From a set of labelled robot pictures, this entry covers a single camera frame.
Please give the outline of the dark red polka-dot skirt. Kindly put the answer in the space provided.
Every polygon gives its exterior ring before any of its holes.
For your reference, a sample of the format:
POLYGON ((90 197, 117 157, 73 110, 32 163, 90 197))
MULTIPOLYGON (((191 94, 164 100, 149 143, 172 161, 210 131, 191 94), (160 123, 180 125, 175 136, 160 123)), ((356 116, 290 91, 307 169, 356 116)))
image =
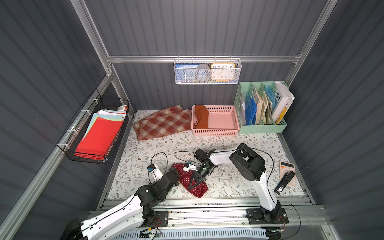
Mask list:
POLYGON ((178 164, 175 163, 172 165, 173 168, 175 168, 179 174, 179 182, 185 187, 185 189, 191 193, 193 196, 201 199, 203 195, 209 190, 207 184, 205 182, 200 183, 196 187, 189 189, 190 181, 192 178, 192 172, 186 172, 184 171, 184 164, 178 164))

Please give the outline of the rust orange skirt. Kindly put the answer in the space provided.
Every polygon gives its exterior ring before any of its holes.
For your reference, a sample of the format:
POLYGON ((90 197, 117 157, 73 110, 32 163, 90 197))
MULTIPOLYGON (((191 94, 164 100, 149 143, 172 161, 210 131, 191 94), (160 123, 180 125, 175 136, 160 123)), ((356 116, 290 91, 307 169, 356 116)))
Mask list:
POLYGON ((204 105, 195 106, 196 122, 194 129, 207 129, 209 121, 209 111, 204 105))

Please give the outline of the red plaid skirt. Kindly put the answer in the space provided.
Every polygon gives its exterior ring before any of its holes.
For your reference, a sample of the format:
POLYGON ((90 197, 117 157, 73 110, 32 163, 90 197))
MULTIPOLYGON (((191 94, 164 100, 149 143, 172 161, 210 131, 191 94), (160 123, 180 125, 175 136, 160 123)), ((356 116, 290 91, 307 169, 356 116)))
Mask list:
POLYGON ((180 105, 157 111, 133 124, 139 141, 162 138, 191 129, 192 112, 180 105))

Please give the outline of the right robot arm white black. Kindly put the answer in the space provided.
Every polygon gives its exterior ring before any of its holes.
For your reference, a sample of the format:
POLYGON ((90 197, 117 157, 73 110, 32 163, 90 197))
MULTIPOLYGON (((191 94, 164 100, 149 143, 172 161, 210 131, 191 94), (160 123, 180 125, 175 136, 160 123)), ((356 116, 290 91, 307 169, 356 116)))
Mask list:
POLYGON ((188 189, 192 190, 206 180, 206 176, 219 165, 232 164, 238 172, 250 181, 259 197, 260 209, 264 218, 274 220, 278 217, 281 203, 273 196, 268 184, 265 160, 248 145, 242 143, 232 150, 211 150, 206 152, 198 149, 194 157, 201 163, 201 166, 192 175, 188 189))

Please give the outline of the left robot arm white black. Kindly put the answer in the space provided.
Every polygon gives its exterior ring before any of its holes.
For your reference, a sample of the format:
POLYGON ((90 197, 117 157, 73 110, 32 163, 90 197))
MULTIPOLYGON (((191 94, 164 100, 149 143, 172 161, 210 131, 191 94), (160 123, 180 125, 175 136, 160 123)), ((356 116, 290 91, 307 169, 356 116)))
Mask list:
POLYGON ((141 186, 127 200, 114 208, 84 220, 70 221, 61 240, 111 240, 118 235, 138 227, 149 227, 154 223, 154 207, 165 201, 169 191, 179 181, 178 171, 171 167, 159 180, 141 186))

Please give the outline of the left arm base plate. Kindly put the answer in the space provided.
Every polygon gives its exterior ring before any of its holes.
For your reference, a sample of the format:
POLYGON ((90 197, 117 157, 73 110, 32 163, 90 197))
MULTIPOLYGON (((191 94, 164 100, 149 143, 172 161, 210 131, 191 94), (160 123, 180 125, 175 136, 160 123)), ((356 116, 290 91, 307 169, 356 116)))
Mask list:
POLYGON ((142 227, 146 228, 159 228, 159 227, 167 227, 169 222, 169 212, 168 211, 155 211, 155 215, 153 218, 149 220, 145 220, 142 224, 142 227))

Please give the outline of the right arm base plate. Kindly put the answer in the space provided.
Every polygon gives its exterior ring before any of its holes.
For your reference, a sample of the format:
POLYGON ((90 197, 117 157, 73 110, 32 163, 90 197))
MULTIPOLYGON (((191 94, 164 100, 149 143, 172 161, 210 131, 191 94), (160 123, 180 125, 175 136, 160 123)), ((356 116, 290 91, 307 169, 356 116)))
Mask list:
POLYGON ((246 209, 245 217, 250 225, 288 224, 290 222, 284 208, 279 209, 274 219, 272 214, 260 208, 246 209))

